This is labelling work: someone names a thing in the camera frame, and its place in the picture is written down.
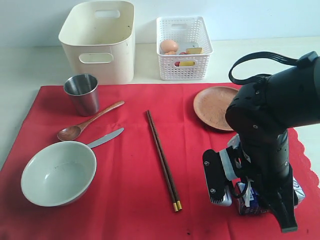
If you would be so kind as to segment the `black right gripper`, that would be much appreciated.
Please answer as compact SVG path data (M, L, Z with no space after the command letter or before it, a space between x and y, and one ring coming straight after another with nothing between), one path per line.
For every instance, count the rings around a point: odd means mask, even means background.
M258 203L276 218L281 232L298 230L295 217L293 170L289 163L287 147L281 147L270 155L265 173L258 172L252 163L242 160L242 167L251 187L258 193Z

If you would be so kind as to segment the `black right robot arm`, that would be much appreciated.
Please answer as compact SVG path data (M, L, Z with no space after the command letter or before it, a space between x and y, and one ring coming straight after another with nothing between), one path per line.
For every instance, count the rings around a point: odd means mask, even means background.
M225 118L240 139L245 160L240 176L253 181L261 204L275 216L281 231L293 232L298 225L288 129L320 122L320 58L315 51L298 59L260 51L241 57L237 63L255 59L270 59L288 69L246 79L230 76L240 90Z

